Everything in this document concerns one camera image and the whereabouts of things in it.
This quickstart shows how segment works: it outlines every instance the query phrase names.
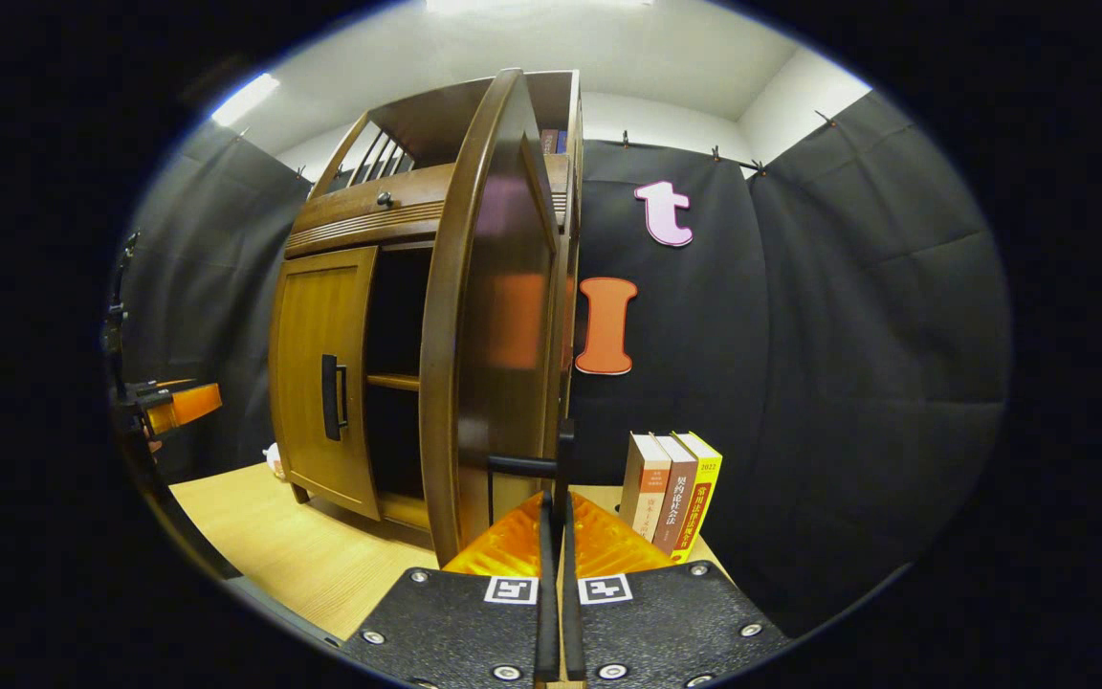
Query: wooden floor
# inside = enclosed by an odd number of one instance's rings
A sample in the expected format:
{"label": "wooden floor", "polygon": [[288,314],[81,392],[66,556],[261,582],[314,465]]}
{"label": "wooden floor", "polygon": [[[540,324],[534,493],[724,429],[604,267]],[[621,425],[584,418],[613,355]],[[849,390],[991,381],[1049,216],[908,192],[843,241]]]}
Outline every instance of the wooden floor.
{"label": "wooden floor", "polygon": [[[292,488],[263,462],[171,488],[193,524],[241,574],[341,638],[356,632],[407,568],[439,568],[429,534],[376,523],[316,496],[298,504]],[[572,489],[608,510],[620,500],[617,485]],[[691,559],[716,562],[703,540],[696,540]],[[584,685],[550,688],[558,686]]]}

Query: cabinet shelf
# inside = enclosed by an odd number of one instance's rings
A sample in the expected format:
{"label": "cabinet shelf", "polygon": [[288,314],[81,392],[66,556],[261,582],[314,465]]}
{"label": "cabinet shelf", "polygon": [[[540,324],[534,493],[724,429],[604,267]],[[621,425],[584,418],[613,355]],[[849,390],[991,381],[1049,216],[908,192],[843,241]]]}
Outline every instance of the cabinet shelf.
{"label": "cabinet shelf", "polygon": [[419,376],[379,373],[367,376],[368,385],[380,385],[381,388],[410,389],[419,392]]}

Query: screw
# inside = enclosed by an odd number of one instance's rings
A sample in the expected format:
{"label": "screw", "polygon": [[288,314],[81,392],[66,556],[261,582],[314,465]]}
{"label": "screw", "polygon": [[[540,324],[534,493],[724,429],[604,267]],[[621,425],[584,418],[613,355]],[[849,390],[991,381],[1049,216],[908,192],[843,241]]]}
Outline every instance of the screw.
{"label": "screw", "polygon": [[510,664],[503,664],[503,666],[497,667],[490,672],[493,672],[497,679],[503,679],[504,681],[512,681],[521,677],[521,671],[517,670],[517,668],[512,667]]}
{"label": "screw", "polygon": [[603,679],[618,679],[627,675],[627,668],[620,664],[608,664],[598,670],[598,677]]}

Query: letter cutout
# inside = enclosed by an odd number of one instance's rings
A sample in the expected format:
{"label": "letter cutout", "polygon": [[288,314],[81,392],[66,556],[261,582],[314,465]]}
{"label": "letter cutout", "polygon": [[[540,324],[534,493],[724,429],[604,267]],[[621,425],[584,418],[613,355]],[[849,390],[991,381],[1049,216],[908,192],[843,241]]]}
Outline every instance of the letter cutout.
{"label": "letter cutout", "polygon": [[635,191],[635,197],[644,200],[644,224],[652,238],[668,247],[683,247],[692,240],[691,228],[679,227],[674,217],[674,208],[691,207],[691,201],[674,193],[673,184],[665,180],[646,184]]}
{"label": "letter cutout", "polygon": [[585,325],[585,351],[576,357],[576,370],[594,375],[624,375],[631,370],[631,357],[624,353],[627,302],[637,293],[625,279],[582,280],[581,292],[590,300],[590,322]]}

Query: cabinet handle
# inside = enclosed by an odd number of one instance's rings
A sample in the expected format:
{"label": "cabinet handle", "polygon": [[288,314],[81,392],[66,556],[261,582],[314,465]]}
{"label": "cabinet handle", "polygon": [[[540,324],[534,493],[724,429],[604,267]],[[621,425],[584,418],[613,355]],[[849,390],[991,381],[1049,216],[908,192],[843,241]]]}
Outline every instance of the cabinet handle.
{"label": "cabinet handle", "polygon": [[[334,388],[337,387],[337,375],[343,375],[343,387],[339,396],[334,396]],[[343,410],[339,420],[339,409]],[[325,438],[328,440],[342,440],[337,429],[346,428],[346,366],[337,365],[337,357],[334,354],[323,354],[323,421],[325,423]]]}

